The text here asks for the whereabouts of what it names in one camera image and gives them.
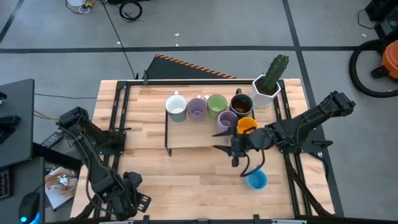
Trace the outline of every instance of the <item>wooden tabletop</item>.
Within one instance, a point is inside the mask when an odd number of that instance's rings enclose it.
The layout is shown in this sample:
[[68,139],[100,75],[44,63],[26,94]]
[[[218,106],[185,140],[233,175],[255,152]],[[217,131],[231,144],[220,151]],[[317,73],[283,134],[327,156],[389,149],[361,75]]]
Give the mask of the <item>wooden tabletop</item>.
[[[94,111],[93,123],[108,129],[114,100],[116,80],[101,82]],[[299,79],[285,79],[287,97],[292,116],[307,110],[307,103]],[[292,203],[283,155],[275,148],[266,151],[266,163],[262,170],[268,184],[263,190],[249,189],[239,174],[246,165],[241,159],[239,167],[231,167],[231,158],[225,152],[212,147],[173,149],[169,157],[164,148],[165,108],[168,96],[178,90],[187,100],[197,95],[224,95],[229,100],[237,87],[249,94],[250,85],[150,85],[132,86],[127,107],[125,128],[127,131],[125,153],[120,159],[119,174],[137,172],[143,182],[138,191],[150,196],[152,202],[145,214],[139,212],[132,220],[142,220],[150,215],[153,220],[186,219],[252,219],[293,218]],[[119,107],[123,102],[121,93]],[[283,117],[285,113],[279,96]],[[121,110],[116,119],[119,124]],[[260,126],[276,120],[274,105],[256,112]],[[251,165],[260,163],[261,154],[250,151]],[[301,155],[307,187],[326,210],[333,213],[333,206],[322,163],[308,154]],[[80,172],[78,188],[71,217],[77,216],[87,205],[85,194],[87,169]],[[301,192],[296,186],[300,211],[304,214]]]

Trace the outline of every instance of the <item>orange mug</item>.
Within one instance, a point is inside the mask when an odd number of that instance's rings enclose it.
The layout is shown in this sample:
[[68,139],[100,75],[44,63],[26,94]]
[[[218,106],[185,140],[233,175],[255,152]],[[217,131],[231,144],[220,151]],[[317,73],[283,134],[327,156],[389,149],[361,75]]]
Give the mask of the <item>orange mug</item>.
[[[243,132],[249,128],[255,127],[256,129],[259,127],[259,124],[257,121],[253,118],[245,117],[242,118],[238,121],[238,126],[236,127],[238,134],[243,134]],[[252,129],[250,131],[246,131],[246,134],[250,134],[254,131],[255,129]]]

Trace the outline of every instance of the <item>gray concrete floor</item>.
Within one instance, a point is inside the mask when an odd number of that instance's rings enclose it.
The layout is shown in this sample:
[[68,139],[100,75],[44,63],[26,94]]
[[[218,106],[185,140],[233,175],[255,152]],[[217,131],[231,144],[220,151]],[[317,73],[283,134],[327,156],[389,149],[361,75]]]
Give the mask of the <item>gray concrete floor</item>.
[[[376,39],[373,30],[356,23],[357,12],[369,1],[289,0],[300,45],[352,46]],[[17,3],[0,1],[0,30]],[[0,50],[121,47],[100,4],[85,15],[72,14],[64,4],[24,1],[0,39]],[[142,6],[142,17],[133,23],[122,21],[116,6],[106,6],[125,47],[293,46],[281,0],[151,0],[142,2]],[[371,25],[365,14],[361,18]],[[239,78],[257,77],[277,54],[284,53],[290,55],[290,64],[283,77],[302,78],[294,51],[153,51],[128,52],[127,57],[133,69],[142,73],[157,53]],[[398,220],[398,102],[394,98],[370,98],[354,89],[348,76],[351,53],[303,52],[317,103],[330,91],[338,90],[357,104],[349,117],[331,119],[323,125],[326,138],[335,142],[329,151],[343,210],[346,217]],[[359,58],[359,76],[375,90],[396,89],[388,80],[370,79],[369,72],[379,61],[380,56],[366,52]],[[100,80],[132,78],[121,52],[0,54],[0,74],[0,85],[34,78],[36,93],[65,96],[96,96]],[[59,116],[75,106],[92,114],[95,100],[35,97],[35,109],[49,116]],[[34,141],[42,142],[55,130],[53,122],[35,118]],[[65,143],[56,149],[72,151]],[[48,208],[46,220],[67,219],[71,206],[68,203],[57,212]]]

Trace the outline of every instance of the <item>blue cup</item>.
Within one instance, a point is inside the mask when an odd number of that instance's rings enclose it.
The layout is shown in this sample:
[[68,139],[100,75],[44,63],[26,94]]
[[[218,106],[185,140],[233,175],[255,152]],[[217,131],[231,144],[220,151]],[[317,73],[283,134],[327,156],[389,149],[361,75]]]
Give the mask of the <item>blue cup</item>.
[[257,170],[246,177],[246,183],[251,189],[261,190],[267,185],[267,176],[262,170]]
[[187,117],[187,100],[178,94],[178,91],[174,92],[174,95],[167,98],[165,102],[167,114],[174,122],[185,121]]

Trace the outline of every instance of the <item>mug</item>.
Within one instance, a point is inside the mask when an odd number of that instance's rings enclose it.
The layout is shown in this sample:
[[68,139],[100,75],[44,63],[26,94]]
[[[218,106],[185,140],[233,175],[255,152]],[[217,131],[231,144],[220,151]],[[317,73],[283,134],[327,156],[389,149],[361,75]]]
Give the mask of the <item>mug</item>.
[[[238,121],[238,127],[236,130],[238,131],[238,134],[243,134],[243,132],[249,128],[255,127],[256,129],[259,127],[259,124],[257,121],[253,118],[242,118]],[[255,129],[252,129],[250,131],[246,131],[246,134],[250,134],[254,131]]]
[[198,96],[188,102],[188,114],[194,121],[203,121],[207,111],[207,102]]
[[[238,117],[232,111],[223,111],[217,117],[216,130],[217,133],[226,131],[229,127],[236,125]],[[228,143],[228,136],[224,136],[225,144]]]
[[214,119],[216,119],[228,105],[226,98],[219,94],[211,95],[210,97],[205,96],[205,98],[207,99],[207,110],[209,111],[209,115]]
[[229,110],[234,112],[239,119],[250,116],[253,111],[253,101],[250,96],[242,94],[242,89],[238,88],[231,99]]
[[169,96],[165,103],[167,114],[174,122],[185,121],[187,117],[187,100],[178,91]]

